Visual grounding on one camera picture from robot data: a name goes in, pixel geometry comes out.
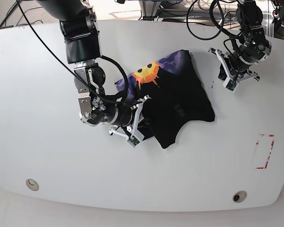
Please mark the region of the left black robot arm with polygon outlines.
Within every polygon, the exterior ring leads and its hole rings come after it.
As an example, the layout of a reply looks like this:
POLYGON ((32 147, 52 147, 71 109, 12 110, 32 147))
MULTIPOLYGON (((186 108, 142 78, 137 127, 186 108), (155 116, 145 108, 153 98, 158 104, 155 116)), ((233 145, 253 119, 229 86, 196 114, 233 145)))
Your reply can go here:
POLYGON ((234 35, 226 29, 223 32, 231 42, 233 51, 223 59, 231 75, 236 79, 244 77, 253 64, 258 64, 271 53, 272 45, 266 39, 262 26, 263 14, 254 0, 244 0, 236 10, 240 34, 234 35))

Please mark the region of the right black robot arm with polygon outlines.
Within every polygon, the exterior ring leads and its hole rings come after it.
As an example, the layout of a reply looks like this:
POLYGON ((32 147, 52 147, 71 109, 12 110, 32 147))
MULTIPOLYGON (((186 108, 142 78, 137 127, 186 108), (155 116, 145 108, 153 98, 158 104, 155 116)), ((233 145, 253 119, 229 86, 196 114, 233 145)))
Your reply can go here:
POLYGON ((38 3, 59 20, 69 64, 75 63, 74 82, 78 90, 80 119, 90 125, 110 124, 110 135, 116 134, 136 145, 153 136, 149 119, 142 115, 145 98, 129 101, 129 79, 113 59, 102 55, 97 18, 92 7, 79 0, 40 0, 38 3), (104 70, 95 62, 101 58, 114 64, 123 76, 121 90, 106 95, 104 70))

